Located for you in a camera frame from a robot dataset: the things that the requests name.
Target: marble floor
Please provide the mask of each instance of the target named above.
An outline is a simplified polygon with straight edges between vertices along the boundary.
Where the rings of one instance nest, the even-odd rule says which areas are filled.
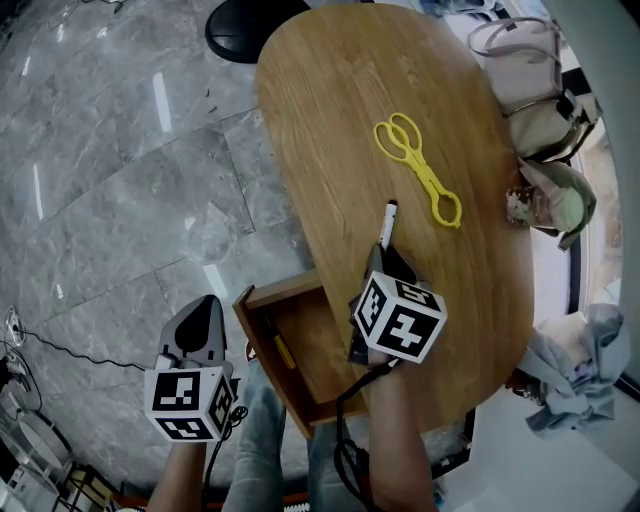
[[[215,293],[309,269],[253,89],[255,67],[207,47],[220,0],[33,0],[0,52],[0,310],[93,357],[151,365],[160,330]],[[43,413],[113,483],[153,484],[168,445],[142,412],[142,374],[29,341]],[[26,399],[37,406],[37,395]],[[283,467],[306,472],[295,427]],[[213,482],[228,483],[234,442]]]

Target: handle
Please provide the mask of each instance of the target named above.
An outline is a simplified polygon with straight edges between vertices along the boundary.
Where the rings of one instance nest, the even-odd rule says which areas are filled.
[[[407,123],[409,126],[411,126],[411,129],[413,130],[413,133],[415,133],[416,138],[418,139],[418,145],[417,147],[413,147],[411,145],[411,138],[409,137],[409,135],[407,134],[406,130],[404,128],[402,128],[402,126],[400,126],[398,123],[396,123],[394,121],[394,118],[399,117],[400,119],[402,119],[405,123]],[[420,153],[422,154],[422,132],[420,132],[420,130],[418,130],[418,126],[416,125],[416,123],[413,122],[413,119],[411,119],[409,116],[403,114],[402,112],[394,112],[393,114],[391,114],[391,117],[389,118],[389,124],[391,124],[391,126],[397,130],[400,135],[404,138],[404,145],[407,146],[408,148],[412,149],[414,152],[416,153]]]
[[[537,23],[541,23],[542,25],[544,25],[545,27],[549,28],[550,30],[553,30],[554,32],[556,32],[556,34],[559,34],[559,30],[558,27],[552,22],[552,21],[547,21],[544,20],[542,18],[535,18],[535,17],[519,17],[519,18],[507,18],[504,20],[494,20],[494,21],[490,21],[488,23],[485,23],[484,25],[480,25],[479,27],[475,28],[470,34],[469,37],[467,38],[467,46],[469,46],[469,48],[477,53],[478,55],[481,55],[483,57],[503,57],[505,55],[510,55],[512,53],[516,53],[519,51],[524,51],[524,50],[532,50],[532,51],[537,51],[540,52],[544,55],[546,55],[547,57],[552,58],[553,60],[555,60],[558,64],[560,64],[560,58],[558,57],[558,55],[555,55],[554,53],[548,51],[546,48],[542,48],[538,45],[535,44],[530,44],[530,43],[519,43],[519,44],[508,44],[508,45],[500,45],[500,46],[492,46],[493,42],[495,41],[496,37],[498,36],[498,34],[504,30],[506,30],[506,28],[509,25],[513,25],[514,22],[522,22],[522,21],[534,21]],[[484,29],[491,27],[491,26],[496,26],[499,25],[499,28],[497,30],[495,30],[487,39],[485,46],[484,46],[484,51],[483,50],[479,50],[477,48],[474,47],[474,38],[478,35],[478,33],[482,32]]]
[[[460,227],[460,218],[462,217],[462,203],[460,202],[460,198],[442,186],[428,164],[424,166],[412,165],[411,167],[431,197],[431,213],[436,221],[443,226],[458,229]],[[440,198],[442,197],[453,201],[456,214],[451,221],[444,220],[440,215]]]
[[[403,119],[411,127],[416,135],[416,138],[418,139],[417,147],[411,146],[411,138],[402,126],[394,122],[394,118]],[[384,128],[387,131],[387,136],[389,137],[391,143],[399,150],[403,151],[404,156],[394,155],[384,146],[384,144],[380,140],[380,136],[378,135],[378,129],[380,128]],[[411,159],[412,156],[418,158],[419,160],[423,160],[422,134],[420,133],[420,130],[418,130],[416,123],[414,123],[410,117],[402,114],[401,112],[395,112],[394,114],[391,114],[391,117],[389,117],[389,122],[376,123],[376,125],[373,127],[373,138],[380,150],[396,162],[406,163]]]

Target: jeans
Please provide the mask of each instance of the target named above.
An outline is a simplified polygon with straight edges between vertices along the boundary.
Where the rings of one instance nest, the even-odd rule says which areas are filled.
[[[286,411],[257,360],[249,363],[244,403],[249,414],[242,422],[233,482],[222,510],[282,512],[280,449]],[[311,510],[363,511],[364,506],[349,493],[336,472],[335,445],[335,423],[317,427],[313,440],[307,442]]]

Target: white cube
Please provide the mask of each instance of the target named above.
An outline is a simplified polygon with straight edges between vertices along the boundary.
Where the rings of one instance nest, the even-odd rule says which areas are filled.
[[[222,438],[234,401],[224,367],[147,370],[144,412],[174,443]]]
[[[369,347],[421,363],[447,321],[447,308],[440,295],[372,272],[355,318]]]

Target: gray marble tile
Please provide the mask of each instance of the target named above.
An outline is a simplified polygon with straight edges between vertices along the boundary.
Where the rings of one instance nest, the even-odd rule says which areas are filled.
[[[190,54],[196,43],[193,10],[171,8],[174,5],[179,4],[132,6],[122,23],[101,29],[93,42],[56,71],[56,90],[65,98],[93,98],[113,83],[145,76],[176,51]]]
[[[12,126],[18,119],[26,123],[25,110]],[[122,167],[115,121],[100,116],[96,107],[68,108],[42,125],[46,133],[38,148],[27,151],[22,167],[0,191],[0,212],[14,244]]]
[[[0,52],[0,118],[5,118],[5,125],[6,118],[24,105],[31,95],[34,81],[40,78],[40,70],[32,68],[29,59],[29,47],[37,30],[38,26],[33,24],[16,30]]]
[[[224,136],[203,128],[126,166],[30,237],[18,249],[20,310],[46,320],[184,257],[219,259],[252,230]]]
[[[256,229],[290,218],[291,200],[282,184],[261,112],[256,109],[225,119],[222,127]]]
[[[43,84],[11,116],[0,133],[0,179],[15,174],[26,158],[51,135],[53,102],[54,90]]]
[[[76,354],[152,367],[160,332],[171,318],[153,273],[119,286],[39,325],[36,332]],[[142,382],[135,368],[92,365],[28,340],[34,371],[47,383],[46,394],[76,393]]]
[[[143,384],[46,396],[43,413],[112,484],[157,480],[169,445],[144,415]]]
[[[115,112],[125,161],[256,105],[255,66],[220,59],[208,48],[163,60],[144,79],[116,89]]]
[[[224,0],[191,0],[198,27],[198,36],[204,37],[204,27],[209,16]]]
[[[18,291],[13,303],[28,325],[51,318],[88,298],[75,280],[71,239],[72,234],[54,219],[14,248],[13,271]]]
[[[172,311],[213,293],[223,304],[229,357],[243,355],[246,336],[231,305],[249,285],[263,286],[313,267],[297,222],[288,221],[239,238],[224,258],[203,265],[184,259],[156,271]]]

